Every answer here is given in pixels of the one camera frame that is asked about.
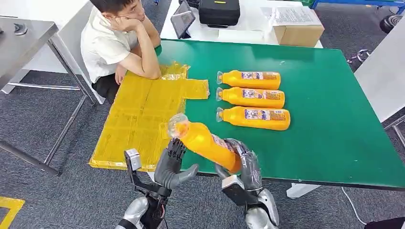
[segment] boy's hand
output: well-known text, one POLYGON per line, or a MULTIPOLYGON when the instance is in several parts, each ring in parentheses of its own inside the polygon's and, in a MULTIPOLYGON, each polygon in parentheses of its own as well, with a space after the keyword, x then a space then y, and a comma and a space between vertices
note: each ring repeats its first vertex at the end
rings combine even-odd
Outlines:
POLYGON ((115 70, 115 82, 117 82, 118 85, 122 83, 124 80, 124 76, 127 73, 127 69, 121 66, 120 64, 117 65, 117 69, 115 70))
POLYGON ((116 17, 110 20, 111 28, 117 31, 132 31, 138 26, 143 26, 138 19, 129 19, 128 17, 116 17))

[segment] orange liquid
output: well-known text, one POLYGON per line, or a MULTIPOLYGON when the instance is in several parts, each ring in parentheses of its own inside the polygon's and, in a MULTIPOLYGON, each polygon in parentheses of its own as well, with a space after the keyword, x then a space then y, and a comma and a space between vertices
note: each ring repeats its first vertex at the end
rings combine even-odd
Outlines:
POLYGON ((287 130, 291 120, 288 110, 242 106, 218 111, 217 116, 232 125, 269 130, 287 130))
POLYGON ((233 87, 219 91, 218 94, 231 104, 250 107, 283 108, 286 100, 282 91, 263 89, 233 87))
POLYGON ((204 124, 176 123, 175 128, 180 133, 179 139, 189 150, 221 165, 231 173, 240 170, 239 155, 232 152, 224 140, 211 134, 204 124))
POLYGON ((280 73, 277 72, 240 72, 233 70, 219 75, 218 79, 232 87, 269 90, 277 90, 281 83, 280 73))

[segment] paper document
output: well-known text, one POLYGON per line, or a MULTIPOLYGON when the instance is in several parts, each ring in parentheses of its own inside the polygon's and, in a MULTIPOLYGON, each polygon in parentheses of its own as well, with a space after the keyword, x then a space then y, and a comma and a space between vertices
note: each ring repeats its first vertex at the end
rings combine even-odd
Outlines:
POLYGON ((273 26, 278 25, 320 25, 318 17, 308 8, 301 7, 262 7, 262 13, 273 26))

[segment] green table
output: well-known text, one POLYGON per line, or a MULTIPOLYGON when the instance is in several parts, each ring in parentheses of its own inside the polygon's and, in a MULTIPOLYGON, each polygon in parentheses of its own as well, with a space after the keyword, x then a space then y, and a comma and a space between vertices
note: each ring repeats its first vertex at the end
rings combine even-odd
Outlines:
MULTIPOLYGON (((392 146, 340 50, 163 40, 159 61, 190 65, 189 78, 208 79, 208 100, 187 100, 186 115, 221 138, 235 138, 253 149, 264 178, 303 184, 405 190, 405 166, 392 146), (285 109, 286 131, 216 122, 217 71, 276 71, 285 109)), ((188 152, 182 168, 213 163, 188 152)))

